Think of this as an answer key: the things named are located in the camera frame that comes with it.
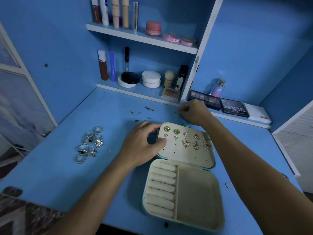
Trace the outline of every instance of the silver ring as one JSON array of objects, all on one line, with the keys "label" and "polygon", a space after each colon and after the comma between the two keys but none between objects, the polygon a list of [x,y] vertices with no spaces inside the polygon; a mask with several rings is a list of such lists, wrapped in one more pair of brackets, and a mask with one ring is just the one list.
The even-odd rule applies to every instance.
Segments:
[{"label": "silver ring", "polygon": [[92,131],[92,130],[88,130],[86,133],[85,133],[86,136],[89,136],[89,137],[92,137],[95,135],[95,133]]},{"label": "silver ring", "polygon": [[79,154],[84,154],[88,150],[88,145],[82,144],[78,147],[78,153]]},{"label": "silver ring", "polygon": [[81,140],[81,142],[82,142],[83,144],[90,143],[90,142],[92,142],[92,137],[85,136],[85,137],[83,137],[83,139]]},{"label": "silver ring", "polygon": [[96,127],[95,133],[102,133],[102,128],[101,127]]},{"label": "silver ring", "polygon": [[77,162],[78,164],[82,164],[82,163],[84,163],[86,161],[86,159],[87,159],[86,155],[78,154],[76,156],[75,162]]}]

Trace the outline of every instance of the white cabinet door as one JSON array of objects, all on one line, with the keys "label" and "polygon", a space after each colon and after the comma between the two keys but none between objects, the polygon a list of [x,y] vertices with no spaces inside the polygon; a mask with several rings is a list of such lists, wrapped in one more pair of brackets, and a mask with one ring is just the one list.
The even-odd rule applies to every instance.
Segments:
[{"label": "white cabinet door", "polygon": [[0,134],[33,150],[54,128],[27,78],[0,71]]}]

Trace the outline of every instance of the white shelf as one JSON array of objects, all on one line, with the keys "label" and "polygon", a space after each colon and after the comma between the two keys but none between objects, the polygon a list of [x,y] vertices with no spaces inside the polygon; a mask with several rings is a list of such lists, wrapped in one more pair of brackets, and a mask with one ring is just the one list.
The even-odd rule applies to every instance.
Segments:
[{"label": "white shelf", "polygon": [[150,37],[147,36],[145,33],[137,32],[134,33],[132,30],[123,29],[123,28],[114,28],[113,26],[104,26],[102,24],[90,23],[86,24],[87,30],[95,31],[99,33],[104,33],[108,35],[113,35],[117,37],[121,37],[124,39],[131,39],[134,41],[152,44],[164,48],[170,48],[190,54],[196,55],[198,52],[198,48],[193,46],[183,45],[181,43],[172,43],[163,40],[161,37]]}]

